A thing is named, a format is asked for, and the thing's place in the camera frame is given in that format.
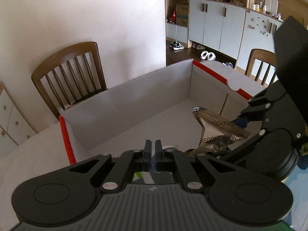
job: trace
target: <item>dark floor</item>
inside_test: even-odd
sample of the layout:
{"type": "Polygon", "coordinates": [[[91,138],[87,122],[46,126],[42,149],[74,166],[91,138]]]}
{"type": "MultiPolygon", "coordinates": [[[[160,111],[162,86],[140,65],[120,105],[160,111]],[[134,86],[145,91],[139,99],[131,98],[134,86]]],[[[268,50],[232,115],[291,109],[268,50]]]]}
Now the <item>dark floor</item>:
{"type": "Polygon", "coordinates": [[[170,42],[166,41],[166,64],[171,65],[179,61],[187,60],[187,59],[195,59],[196,61],[205,61],[200,58],[201,52],[206,50],[208,52],[213,52],[216,55],[216,61],[219,62],[231,62],[233,66],[235,65],[235,59],[226,56],[218,51],[215,51],[210,48],[206,48],[203,50],[197,50],[194,48],[185,48],[180,50],[173,50],[169,47],[170,42]]]}

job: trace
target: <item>brown chair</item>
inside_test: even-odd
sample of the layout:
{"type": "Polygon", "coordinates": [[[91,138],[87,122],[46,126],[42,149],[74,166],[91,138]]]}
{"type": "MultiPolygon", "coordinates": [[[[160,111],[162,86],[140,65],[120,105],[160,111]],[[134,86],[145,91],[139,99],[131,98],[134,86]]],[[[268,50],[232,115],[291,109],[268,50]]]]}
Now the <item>brown chair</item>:
{"type": "MultiPolygon", "coordinates": [[[[264,86],[265,81],[266,81],[267,76],[268,76],[269,71],[270,71],[270,67],[274,66],[276,68],[275,54],[273,52],[270,52],[270,51],[267,51],[267,50],[264,50],[264,49],[252,49],[251,52],[250,52],[247,68],[246,68],[246,71],[245,71],[246,76],[250,77],[251,71],[252,71],[252,68],[254,66],[254,62],[255,62],[256,59],[261,61],[260,67],[259,67],[257,75],[255,77],[256,82],[259,80],[264,62],[269,64],[268,67],[267,67],[267,70],[264,74],[263,80],[261,82],[261,85],[264,86]]],[[[276,71],[275,71],[269,85],[271,85],[274,82],[275,77],[276,77],[276,71]]]]}
{"type": "Polygon", "coordinates": [[[72,45],[70,47],[67,47],[61,51],[59,51],[58,53],[55,53],[54,55],[50,56],[49,58],[47,58],[45,61],[43,61],[36,69],[35,71],[32,73],[31,79],[36,87],[36,89],[38,90],[38,92],[40,93],[40,95],[43,97],[44,101],[46,102],[46,104],[48,105],[48,107],[50,108],[50,110],[52,111],[52,113],[55,115],[56,118],[59,117],[60,112],[58,111],[57,107],[55,106],[55,104],[53,103],[53,101],[51,100],[50,96],[48,95],[46,89],[44,88],[41,79],[43,77],[46,77],[47,82],[50,86],[50,89],[52,91],[52,93],[54,94],[56,100],[58,101],[59,105],[61,106],[61,108],[63,110],[65,110],[65,106],[64,105],[72,105],[74,103],[83,101],[101,91],[106,90],[106,82],[104,79],[104,73],[103,73],[103,69],[101,66],[101,62],[100,62],[100,55],[99,55],[99,51],[98,51],[98,47],[97,47],[97,43],[96,42],[82,42],[82,43],[78,43],[75,45],[72,45]],[[93,78],[93,74],[92,71],[90,69],[89,66],[89,62],[87,60],[86,57],[86,53],[92,53],[92,57],[93,57],[93,62],[94,62],[94,66],[95,66],[95,70],[97,73],[97,77],[100,83],[101,88],[97,88],[97,86],[95,85],[95,80],[93,78]],[[78,56],[81,56],[85,65],[85,68],[87,70],[87,74],[89,76],[88,81],[91,81],[91,84],[93,86],[93,91],[90,87],[89,84],[87,84],[87,79],[84,76],[84,73],[82,71],[82,68],[80,66],[79,60],[78,60],[78,56]],[[74,59],[74,63],[76,65],[75,70],[78,70],[79,73],[79,77],[76,76],[74,69],[72,67],[72,64],[70,63],[70,60],[74,59]],[[50,77],[51,74],[48,75],[49,72],[53,73],[53,77],[58,85],[58,89],[55,88],[54,84],[52,83],[50,77]],[[76,88],[74,89],[73,86],[71,85],[69,80],[73,80],[73,84],[75,84],[76,88]],[[86,91],[87,93],[83,93],[82,89],[81,89],[81,82],[84,85],[84,91],[86,91]],[[64,103],[61,100],[58,92],[62,93],[62,98],[65,99],[64,103]]]}

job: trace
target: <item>gold snack wrapper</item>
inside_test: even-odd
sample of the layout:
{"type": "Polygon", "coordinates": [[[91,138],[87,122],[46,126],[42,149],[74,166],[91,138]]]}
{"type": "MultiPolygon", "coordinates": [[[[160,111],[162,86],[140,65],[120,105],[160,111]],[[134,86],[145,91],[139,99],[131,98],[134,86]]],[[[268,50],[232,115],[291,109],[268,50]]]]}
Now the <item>gold snack wrapper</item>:
{"type": "Polygon", "coordinates": [[[194,157],[198,153],[230,151],[229,144],[238,140],[245,140],[250,135],[249,131],[240,128],[211,110],[194,107],[193,115],[202,126],[202,134],[199,147],[186,152],[190,157],[194,157]]]}

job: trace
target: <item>silver screw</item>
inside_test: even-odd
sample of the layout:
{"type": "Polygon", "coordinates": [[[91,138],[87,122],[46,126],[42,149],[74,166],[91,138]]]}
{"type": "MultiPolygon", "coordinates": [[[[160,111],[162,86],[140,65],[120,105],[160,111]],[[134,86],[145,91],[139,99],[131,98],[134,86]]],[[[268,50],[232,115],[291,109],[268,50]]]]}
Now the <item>silver screw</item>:
{"type": "Polygon", "coordinates": [[[259,136],[263,136],[265,134],[265,129],[261,129],[259,132],[259,136]]]}
{"type": "Polygon", "coordinates": [[[106,190],[113,190],[113,189],[116,189],[118,187],[117,183],[115,182],[105,182],[103,184],[103,189],[106,189],[106,190]]]}
{"type": "Polygon", "coordinates": [[[202,184],[197,181],[192,181],[192,182],[187,183],[187,187],[189,189],[200,189],[202,188],[202,184]]]}

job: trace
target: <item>cardboard box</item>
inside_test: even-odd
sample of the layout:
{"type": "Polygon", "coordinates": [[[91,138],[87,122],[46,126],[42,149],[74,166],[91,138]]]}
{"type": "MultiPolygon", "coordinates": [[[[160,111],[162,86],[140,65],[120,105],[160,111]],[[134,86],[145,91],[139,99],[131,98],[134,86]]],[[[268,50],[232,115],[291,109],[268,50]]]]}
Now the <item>cardboard box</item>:
{"type": "Polygon", "coordinates": [[[188,5],[177,4],[177,24],[188,26],[188,5]]]}
{"type": "MultiPolygon", "coordinates": [[[[233,120],[247,107],[247,100],[263,89],[217,61],[182,61],[64,111],[60,117],[64,143],[76,162],[106,152],[118,157],[127,150],[144,149],[147,139],[160,139],[163,146],[186,151],[197,148],[201,138],[202,127],[192,113],[194,106],[218,114],[222,110],[223,117],[233,120]]],[[[260,127],[251,122],[249,138],[260,127]]]]}

